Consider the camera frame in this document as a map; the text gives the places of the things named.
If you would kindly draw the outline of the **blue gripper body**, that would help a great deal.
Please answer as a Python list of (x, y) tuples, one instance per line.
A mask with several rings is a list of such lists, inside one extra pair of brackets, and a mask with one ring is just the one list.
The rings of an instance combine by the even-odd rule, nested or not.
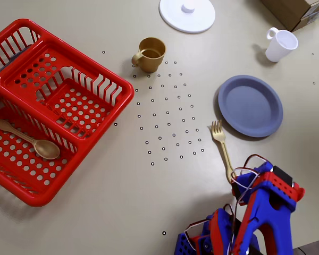
[(245, 188), (236, 182), (232, 182), (232, 194), (235, 196), (236, 200), (239, 201), (240, 205), (245, 205), (243, 199), (239, 200), (240, 196), (245, 192)]

